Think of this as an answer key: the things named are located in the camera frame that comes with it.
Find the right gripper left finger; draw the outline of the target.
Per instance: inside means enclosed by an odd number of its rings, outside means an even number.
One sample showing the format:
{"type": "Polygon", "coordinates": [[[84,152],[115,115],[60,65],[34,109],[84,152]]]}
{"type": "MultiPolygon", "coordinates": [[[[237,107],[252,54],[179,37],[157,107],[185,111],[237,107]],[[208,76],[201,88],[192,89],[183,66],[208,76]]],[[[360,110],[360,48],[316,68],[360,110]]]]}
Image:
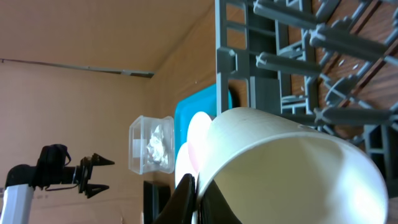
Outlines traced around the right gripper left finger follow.
{"type": "Polygon", "coordinates": [[[195,178],[185,174],[153,224],[191,224],[195,203],[195,178]]]}

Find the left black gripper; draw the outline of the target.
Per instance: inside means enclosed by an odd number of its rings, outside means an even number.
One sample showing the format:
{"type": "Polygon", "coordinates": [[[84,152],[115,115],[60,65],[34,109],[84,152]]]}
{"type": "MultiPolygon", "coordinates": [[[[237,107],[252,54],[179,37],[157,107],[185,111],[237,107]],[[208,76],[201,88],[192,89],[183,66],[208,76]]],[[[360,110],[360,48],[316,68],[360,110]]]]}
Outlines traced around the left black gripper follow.
{"type": "Polygon", "coordinates": [[[78,185],[78,192],[85,192],[87,198],[92,198],[100,192],[108,190],[108,185],[88,184],[91,178],[91,166],[110,166],[114,164],[114,161],[105,159],[97,153],[94,153],[92,157],[84,157],[80,161],[80,165],[76,167],[75,183],[78,185]]]}

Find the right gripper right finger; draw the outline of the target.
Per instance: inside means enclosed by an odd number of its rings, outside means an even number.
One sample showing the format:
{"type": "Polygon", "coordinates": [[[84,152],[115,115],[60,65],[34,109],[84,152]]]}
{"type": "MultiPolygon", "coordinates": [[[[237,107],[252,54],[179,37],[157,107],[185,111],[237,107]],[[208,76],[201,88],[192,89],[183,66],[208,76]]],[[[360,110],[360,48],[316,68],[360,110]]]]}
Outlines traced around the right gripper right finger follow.
{"type": "Polygon", "coordinates": [[[200,224],[241,224],[214,180],[201,199],[198,222],[200,224]]]}

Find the white napkin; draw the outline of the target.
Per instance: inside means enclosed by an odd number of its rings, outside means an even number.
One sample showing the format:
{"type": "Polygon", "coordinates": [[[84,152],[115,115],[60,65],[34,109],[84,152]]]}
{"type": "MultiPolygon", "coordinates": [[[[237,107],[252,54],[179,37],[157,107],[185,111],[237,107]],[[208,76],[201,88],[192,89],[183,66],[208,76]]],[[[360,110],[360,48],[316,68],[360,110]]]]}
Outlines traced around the white napkin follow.
{"type": "Polygon", "coordinates": [[[149,143],[146,146],[148,162],[159,166],[168,166],[169,155],[164,144],[164,131],[162,125],[156,126],[151,132],[149,143]]]}

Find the white paper cup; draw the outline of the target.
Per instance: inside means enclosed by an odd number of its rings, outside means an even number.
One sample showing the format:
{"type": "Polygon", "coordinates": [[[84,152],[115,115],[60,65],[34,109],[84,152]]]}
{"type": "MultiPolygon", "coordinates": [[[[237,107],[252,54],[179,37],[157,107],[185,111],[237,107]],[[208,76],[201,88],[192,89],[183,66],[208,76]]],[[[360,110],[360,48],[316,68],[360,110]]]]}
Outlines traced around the white paper cup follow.
{"type": "Polygon", "coordinates": [[[343,139],[252,108],[218,115],[206,137],[200,204],[214,180],[241,223],[385,223],[386,183],[343,139]]]}

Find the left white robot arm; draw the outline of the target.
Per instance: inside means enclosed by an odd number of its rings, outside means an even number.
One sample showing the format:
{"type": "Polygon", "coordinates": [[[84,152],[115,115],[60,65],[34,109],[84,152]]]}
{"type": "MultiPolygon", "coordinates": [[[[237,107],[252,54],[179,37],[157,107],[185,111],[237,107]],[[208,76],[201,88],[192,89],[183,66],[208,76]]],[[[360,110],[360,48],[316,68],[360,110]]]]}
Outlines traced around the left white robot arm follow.
{"type": "Polygon", "coordinates": [[[78,189],[86,198],[108,190],[108,185],[90,184],[95,166],[111,166],[113,161],[97,153],[84,157],[77,166],[72,161],[68,148],[63,144],[44,146],[35,166],[20,164],[7,173],[1,223],[23,224],[29,222],[34,190],[51,192],[51,185],[61,185],[60,190],[78,189]]]}

